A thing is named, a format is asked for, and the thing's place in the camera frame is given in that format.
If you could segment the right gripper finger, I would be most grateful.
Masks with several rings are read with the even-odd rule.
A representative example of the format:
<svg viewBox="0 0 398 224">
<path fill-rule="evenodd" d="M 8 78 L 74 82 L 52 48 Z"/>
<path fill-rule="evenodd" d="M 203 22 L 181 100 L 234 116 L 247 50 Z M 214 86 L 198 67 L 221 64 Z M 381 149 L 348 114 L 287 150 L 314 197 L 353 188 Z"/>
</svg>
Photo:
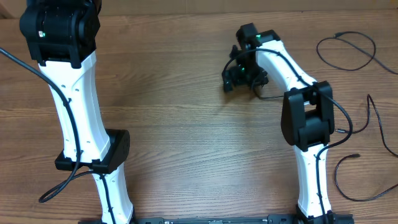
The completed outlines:
<svg viewBox="0 0 398 224">
<path fill-rule="evenodd" d="M 254 90 L 257 86 L 264 86 L 268 84 L 269 79 L 267 75 L 268 73 L 266 71 L 260 72 L 255 78 L 253 78 L 250 89 Z"/>
<path fill-rule="evenodd" d="M 233 90 L 233 77 L 230 70 L 225 70 L 222 74 L 223 79 L 223 91 L 230 92 Z"/>
</svg>

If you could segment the black USB cable short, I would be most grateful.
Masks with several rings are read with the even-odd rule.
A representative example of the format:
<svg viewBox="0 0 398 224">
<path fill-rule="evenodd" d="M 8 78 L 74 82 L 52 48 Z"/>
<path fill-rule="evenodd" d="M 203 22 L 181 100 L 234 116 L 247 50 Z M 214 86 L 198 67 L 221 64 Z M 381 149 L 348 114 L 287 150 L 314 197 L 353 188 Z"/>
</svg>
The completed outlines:
<svg viewBox="0 0 398 224">
<path fill-rule="evenodd" d="M 358 36 L 368 43 L 368 47 L 359 46 L 348 36 Z M 387 73 L 397 76 L 397 70 L 377 58 L 377 43 L 369 35 L 359 31 L 342 31 L 318 41 L 315 47 L 320 60 L 338 70 L 354 72 L 362 70 L 371 63 L 378 64 Z"/>
</svg>

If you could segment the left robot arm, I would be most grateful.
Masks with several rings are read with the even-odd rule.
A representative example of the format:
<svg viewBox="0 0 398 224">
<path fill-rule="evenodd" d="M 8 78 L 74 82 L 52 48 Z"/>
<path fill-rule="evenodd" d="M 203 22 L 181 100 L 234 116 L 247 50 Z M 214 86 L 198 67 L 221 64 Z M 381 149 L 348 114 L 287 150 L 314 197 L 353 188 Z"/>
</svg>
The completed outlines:
<svg viewBox="0 0 398 224">
<path fill-rule="evenodd" d="M 124 163 L 130 135 L 107 129 L 96 92 L 96 42 L 101 1 L 28 1 L 20 30 L 39 75 L 53 94 L 64 147 L 56 168 L 77 178 L 86 167 L 98 189 L 101 223 L 132 223 Z"/>
</svg>

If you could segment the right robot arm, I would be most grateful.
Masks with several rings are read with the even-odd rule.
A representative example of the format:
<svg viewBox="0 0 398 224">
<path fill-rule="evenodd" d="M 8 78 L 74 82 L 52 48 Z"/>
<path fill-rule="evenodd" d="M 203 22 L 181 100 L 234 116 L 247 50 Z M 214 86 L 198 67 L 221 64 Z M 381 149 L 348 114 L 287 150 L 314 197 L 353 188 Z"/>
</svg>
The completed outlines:
<svg viewBox="0 0 398 224">
<path fill-rule="evenodd" d="M 322 155 L 335 127 L 330 84 L 307 75 L 274 30 L 258 32 L 254 24 L 245 24 L 236 38 L 238 45 L 229 55 L 236 65 L 225 65 L 221 73 L 224 91 L 238 85 L 254 90 L 269 80 L 283 91 L 280 125 L 284 139 L 293 147 L 299 179 L 295 222 L 332 223 L 326 157 Z"/>
</svg>

